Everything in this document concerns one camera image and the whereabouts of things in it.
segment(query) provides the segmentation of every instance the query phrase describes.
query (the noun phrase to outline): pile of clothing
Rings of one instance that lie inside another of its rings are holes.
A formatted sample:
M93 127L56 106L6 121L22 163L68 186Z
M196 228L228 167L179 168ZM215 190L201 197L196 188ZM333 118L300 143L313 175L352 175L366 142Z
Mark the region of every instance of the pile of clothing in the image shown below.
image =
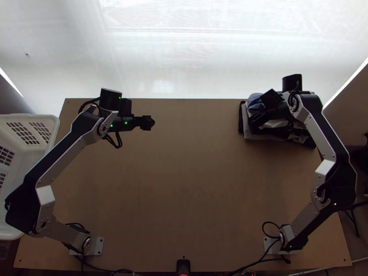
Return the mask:
M266 107L263 95L277 98L278 104ZM303 144L315 148L311 135L305 125L296 120L290 113L282 92L273 89L265 94L251 94L247 101L240 102L238 130L245 139L279 140Z

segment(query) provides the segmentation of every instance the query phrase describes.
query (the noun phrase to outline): white laundry basket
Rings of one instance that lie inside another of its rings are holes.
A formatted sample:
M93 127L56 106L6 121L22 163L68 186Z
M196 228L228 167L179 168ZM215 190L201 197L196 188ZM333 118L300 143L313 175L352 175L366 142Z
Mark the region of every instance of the white laundry basket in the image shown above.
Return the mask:
M0 240L23 233L5 222L5 199L55 143L60 121L52 115L0 115Z

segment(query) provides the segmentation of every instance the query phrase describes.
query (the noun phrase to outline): white backdrop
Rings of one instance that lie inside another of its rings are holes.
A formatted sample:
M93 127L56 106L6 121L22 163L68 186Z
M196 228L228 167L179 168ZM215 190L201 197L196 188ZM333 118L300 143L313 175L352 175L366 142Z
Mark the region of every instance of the white backdrop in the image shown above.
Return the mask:
M368 56L367 11L365 0L0 0L0 67L40 114L101 87L243 99L295 73L325 103Z

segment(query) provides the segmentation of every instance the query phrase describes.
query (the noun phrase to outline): black cable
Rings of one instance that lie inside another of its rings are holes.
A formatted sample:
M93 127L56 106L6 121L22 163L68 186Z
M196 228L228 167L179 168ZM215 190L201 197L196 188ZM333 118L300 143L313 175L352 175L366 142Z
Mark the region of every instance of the black cable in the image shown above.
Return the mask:
M129 270L129 269L118 269L116 271L114 271L111 276L114 276L116 273L129 273L129 274L135 274L133 271Z
M85 103L83 103L83 104L79 107L78 114L79 114L80 112L82 112L82 111L83 111L83 109L84 109L88 104L94 104L94 105L96 105L96 106L97 106L98 110L100 110L100 106L99 106L97 103L95 103L95 102L96 102L96 101L98 101L99 99L100 99L100 97L95 98L95 99L92 99L92 100L89 100L89 101L86 101Z
M84 226L80 223L77 223L77 222L74 222L74 223L67 223L66 225L78 225L79 227L81 227L82 229L85 230ZM74 255L74 257L80 261L80 270L82 271L82 274L84 275L84 266L89 266L95 270L99 270L99 271L103 271L103 272L110 272L112 273L112 275L115 275L116 273L129 273L129 274L133 274L133 276L138 276L139 274L135 273L134 271L130 270L130 269L118 269L118 270L108 270L108 269L103 269L103 268L99 268L99 267L96 267L96 266L93 266L89 263L86 262L86 255L84 254L84 246L86 244L86 242L88 241L88 239L90 239L91 237L89 236L88 238L86 238L84 240L84 242L82 243L82 246L81 246L81 255L82 255L82 258L80 259L78 256Z
M284 257L284 255L281 255L281 258L276 258L276 259L266 259L266 260L263 260L263 258L267 255L267 253L269 252L269 250L271 249L271 247L280 241L280 237L278 237L278 239L276 239L273 243L271 243L271 245L267 248L267 250L265 251L265 253L262 255L262 257L254 262L254 263L251 263L251 264L248 264L246 266L243 266L241 268L238 268L237 270L231 272L228 276L233 276L235 275L236 273L239 273L239 272L242 272L244 271L245 269L251 267L251 266L254 266L254 265L257 265L257 264L260 264L260 263L264 263L264 262L271 262L271 261L284 261L285 263L287 263L288 265L291 263L291 261L287 258Z
M66 223L65 225L67 225L67 226L69 226L69 225L77 225L77 226L81 227L82 229L86 230L86 229L84 228L84 226L83 226L83 225L81 225L81 224L80 224L80 223L78 223L78 222L70 222L70 223Z
M280 227L276 223L274 223L272 221L265 221L265 222L262 223L262 232L263 232L263 234L265 234L267 237L272 238L272 239L280 239L280 236L270 236L265 232L265 225L266 224L273 224L274 226L277 227L277 229L280 229Z
M111 138L110 135L106 134L102 139L103 140L107 140L110 144L112 144L116 149L119 149L123 146L123 141L121 140L121 137L120 137L120 134L119 132L115 132L115 136L116 136L116 140L117 140L117 143L116 144L114 142L114 140Z
M297 88L299 86L299 81L296 82L296 87L290 91L289 97L287 98L287 103L291 106L294 107L294 102L293 99L295 99L295 108L293 108L293 112L297 111L299 109L299 101L298 98L296 98L295 94L298 91Z

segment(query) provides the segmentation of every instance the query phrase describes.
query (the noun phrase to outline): brown tabletop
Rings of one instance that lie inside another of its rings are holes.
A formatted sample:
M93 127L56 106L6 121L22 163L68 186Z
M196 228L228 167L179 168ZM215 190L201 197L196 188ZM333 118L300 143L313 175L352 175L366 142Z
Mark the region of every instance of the brown tabletop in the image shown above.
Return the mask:
M86 99L66 99L59 141ZM246 141L237 131L239 100L135 99L132 112L152 115L152 131L121 134L123 147L88 146L53 183L54 213L105 238L88 262L106 269L232 271L264 252L261 224L290 223L309 202L317 150ZM292 263L254 270L351 265L337 214L309 237ZM60 243L24 235L15 267L79 270Z

